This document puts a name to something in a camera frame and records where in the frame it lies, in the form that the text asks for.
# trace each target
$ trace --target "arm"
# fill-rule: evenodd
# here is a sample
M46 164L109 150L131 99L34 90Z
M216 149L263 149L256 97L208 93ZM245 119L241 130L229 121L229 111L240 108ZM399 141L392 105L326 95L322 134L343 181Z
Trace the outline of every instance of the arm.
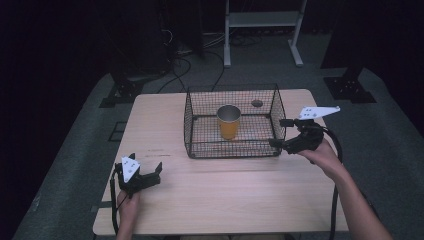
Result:
M119 207L119 231L116 236L117 240L130 240L137 222L137 216L140 206L141 191L134 193L131 199L124 191L119 192L117 197L117 204Z
M304 150L299 155L320 167L336 184L347 225L353 239L392 239L362 196L352 177L341 164L327 140L315 151Z

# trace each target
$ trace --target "black equipment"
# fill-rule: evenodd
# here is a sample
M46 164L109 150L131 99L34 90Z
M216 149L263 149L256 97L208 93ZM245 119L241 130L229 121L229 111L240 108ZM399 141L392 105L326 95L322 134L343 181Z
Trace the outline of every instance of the black equipment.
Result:
M135 153L131 154L129 158L135 160ZM118 223L116 221L116 213L119 207L116 206L115 174L118 174L119 188L125 191L128 194L128 198L131 199L134 193L139 192L142 189L160 184L159 174L162 172L162 162L159 163L153 173L141 175L139 171L140 167L137 168L131 179L125 181L122 163L115 163L115 169L112 172L112 177L109 183L110 195L112 199L112 223L116 234L118 234L119 231Z

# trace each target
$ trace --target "white marker tag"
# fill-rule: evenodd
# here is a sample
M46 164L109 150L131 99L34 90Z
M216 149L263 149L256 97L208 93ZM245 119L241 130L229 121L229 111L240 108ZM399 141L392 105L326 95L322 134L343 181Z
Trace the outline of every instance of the white marker tag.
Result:
M299 120L320 118L340 111L340 107L304 107L299 115Z
M128 182L134 173L140 167L140 163L129 157L122 157L122 171L124 173L124 182Z

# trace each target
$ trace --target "handheld controller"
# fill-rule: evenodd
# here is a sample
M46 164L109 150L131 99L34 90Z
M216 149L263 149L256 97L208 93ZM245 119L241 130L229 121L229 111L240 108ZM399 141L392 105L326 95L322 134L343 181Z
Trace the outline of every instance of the handheld controller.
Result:
M129 156L130 159L135 159L135 154ZM118 183L119 188L124 190L128 197L131 199L132 195L142 189L152 187L154 185L160 184L159 174L162 172L162 162L156 167L153 173L146 175L141 175L139 173L140 166L137 166L137 169L133 173L132 177L127 179L124 175L123 163L115 163L115 171L118 174Z
M282 148L288 154L295 154L302 150L315 150L324 139L324 128L313 119L299 120L299 119L282 119L280 120L282 127L296 126L300 134L287 141L279 139L269 139L271 147Z
M115 233L118 234L119 227L116 220L116 213L118 212L119 206L116 205L116 193L115 193L115 174L118 175L119 188L127 193L129 199L131 199L134 193L160 184L159 174L162 172L162 162L156 167L153 173L141 175L140 164L135 161L135 153L129 157L122 159L122 163L115 163L115 169L112 172L110 178L110 195L112 200L112 224Z

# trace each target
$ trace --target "metal mesh basket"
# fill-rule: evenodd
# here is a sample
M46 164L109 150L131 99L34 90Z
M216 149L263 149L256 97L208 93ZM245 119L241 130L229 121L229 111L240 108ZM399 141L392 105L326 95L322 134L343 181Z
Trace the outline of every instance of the metal mesh basket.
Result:
M223 105L241 110L237 135L220 135L216 113ZM190 158L278 156L268 139L285 138L284 107L276 84L190 87L184 113L184 143Z

